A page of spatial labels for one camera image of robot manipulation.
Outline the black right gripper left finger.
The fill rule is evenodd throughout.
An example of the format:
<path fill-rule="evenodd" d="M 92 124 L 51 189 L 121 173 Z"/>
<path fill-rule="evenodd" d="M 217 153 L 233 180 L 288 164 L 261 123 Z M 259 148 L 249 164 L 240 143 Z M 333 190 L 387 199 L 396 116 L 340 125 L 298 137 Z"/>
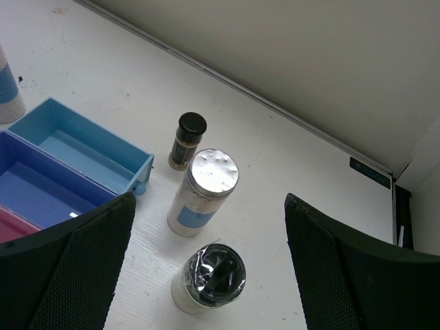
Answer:
<path fill-rule="evenodd" d="M 1 244 L 2 329 L 103 329 L 131 237 L 134 194 Z"/>

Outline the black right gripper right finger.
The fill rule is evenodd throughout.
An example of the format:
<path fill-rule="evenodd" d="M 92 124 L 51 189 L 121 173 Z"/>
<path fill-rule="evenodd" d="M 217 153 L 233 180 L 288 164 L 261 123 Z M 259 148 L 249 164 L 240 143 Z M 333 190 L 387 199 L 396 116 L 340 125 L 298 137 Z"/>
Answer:
<path fill-rule="evenodd" d="M 438 329 L 439 257 L 355 230 L 289 193 L 288 245 L 308 329 Z"/>

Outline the pink tray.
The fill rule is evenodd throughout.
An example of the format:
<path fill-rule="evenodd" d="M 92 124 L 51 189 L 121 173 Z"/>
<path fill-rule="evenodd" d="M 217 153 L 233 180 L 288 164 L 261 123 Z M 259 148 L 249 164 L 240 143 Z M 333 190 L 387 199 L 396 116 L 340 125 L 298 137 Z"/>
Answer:
<path fill-rule="evenodd" d="M 0 242 L 5 243 L 34 234 L 41 229 L 17 213 L 0 207 Z"/>

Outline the dark blue tray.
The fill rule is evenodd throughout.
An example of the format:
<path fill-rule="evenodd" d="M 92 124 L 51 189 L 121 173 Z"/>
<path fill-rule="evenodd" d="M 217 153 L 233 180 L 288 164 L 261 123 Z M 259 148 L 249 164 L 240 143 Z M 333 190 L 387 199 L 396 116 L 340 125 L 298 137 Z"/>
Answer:
<path fill-rule="evenodd" d="M 40 229 L 85 214 L 116 195 L 6 131 L 1 205 Z"/>

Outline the dark table label right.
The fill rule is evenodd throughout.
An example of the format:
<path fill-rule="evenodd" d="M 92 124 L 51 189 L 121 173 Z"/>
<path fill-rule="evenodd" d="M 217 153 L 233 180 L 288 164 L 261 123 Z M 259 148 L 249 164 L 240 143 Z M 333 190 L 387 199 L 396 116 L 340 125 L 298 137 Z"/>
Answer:
<path fill-rule="evenodd" d="M 365 177 L 368 177 L 369 179 L 372 179 L 376 183 L 380 184 L 381 186 L 391 189 L 391 179 L 380 172 L 374 170 L 373 168 L 367 166 L 366 164 L 362 163 L 361 161 L 355 159 L 354 157 L 350 157 L 349 166 L 359 172 L 360 174 L 364 175 Z"/>

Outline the light blue tray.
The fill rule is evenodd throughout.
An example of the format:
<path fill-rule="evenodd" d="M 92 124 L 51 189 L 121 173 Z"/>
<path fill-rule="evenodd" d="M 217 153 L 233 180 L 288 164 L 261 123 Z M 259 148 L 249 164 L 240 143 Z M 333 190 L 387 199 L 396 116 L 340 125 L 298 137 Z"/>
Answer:
<path fill-rule="evenodd" d="M 117 195 L 131 191 L 139 197 L 146 192 L 154 154 L 53 98 L 8 130 Z"/>

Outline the silver-lid salt bottle right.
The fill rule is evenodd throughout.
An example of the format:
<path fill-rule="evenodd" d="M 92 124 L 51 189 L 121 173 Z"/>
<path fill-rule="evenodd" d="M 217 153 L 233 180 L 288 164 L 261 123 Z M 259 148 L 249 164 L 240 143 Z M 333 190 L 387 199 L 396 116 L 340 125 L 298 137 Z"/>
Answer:
<path fill-rule="evenodd" d="M 198 235 L 239 182 L 239 168 L 225 152 L 204 149 L 190 161 L 167 214 L 169 228 L 181 237 Z"/>

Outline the silver-lid salt bottle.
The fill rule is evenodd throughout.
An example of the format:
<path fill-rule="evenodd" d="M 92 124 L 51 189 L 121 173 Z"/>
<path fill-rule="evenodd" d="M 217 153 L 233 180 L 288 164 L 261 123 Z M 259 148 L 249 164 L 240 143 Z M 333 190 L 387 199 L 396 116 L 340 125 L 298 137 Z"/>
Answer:
<path fill-rule="evenodd" d="M 198 235 L 239 182 L 239 168 L 225 152 L 204 149 L 190 161 L 167 214 L 169 228 L 181 237 Z"/>
<path fill-rule="evenodd" d="M 0 123 L 9 124 L 21 118 L 26 111 L 6 55 L 1 49 Z"/>

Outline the silver-lid salt bottle left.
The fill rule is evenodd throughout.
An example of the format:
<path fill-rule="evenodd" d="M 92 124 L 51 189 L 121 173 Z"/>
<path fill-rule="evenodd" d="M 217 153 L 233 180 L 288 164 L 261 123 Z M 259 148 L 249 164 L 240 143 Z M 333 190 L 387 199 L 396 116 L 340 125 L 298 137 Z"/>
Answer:
<path fill-rule="evenodd" d="M 0 123 L 9 124 L 21 118 L 26 111 L 6 55 L 1 49 Z"/>

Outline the small black-cap spice bottle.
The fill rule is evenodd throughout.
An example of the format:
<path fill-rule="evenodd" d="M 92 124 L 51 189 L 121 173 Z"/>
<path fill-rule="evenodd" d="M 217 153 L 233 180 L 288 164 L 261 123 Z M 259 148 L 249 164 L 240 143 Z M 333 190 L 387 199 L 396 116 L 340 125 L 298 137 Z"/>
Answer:
<path fill-rule="evenodd" d="M 173 147 L 168 156 L 168 163 L 172 168 L 178 171 L 186 169 L 206 129 L 207 122 L 202 115 L 195 112 L 187 112 L 181 115 Z"/>

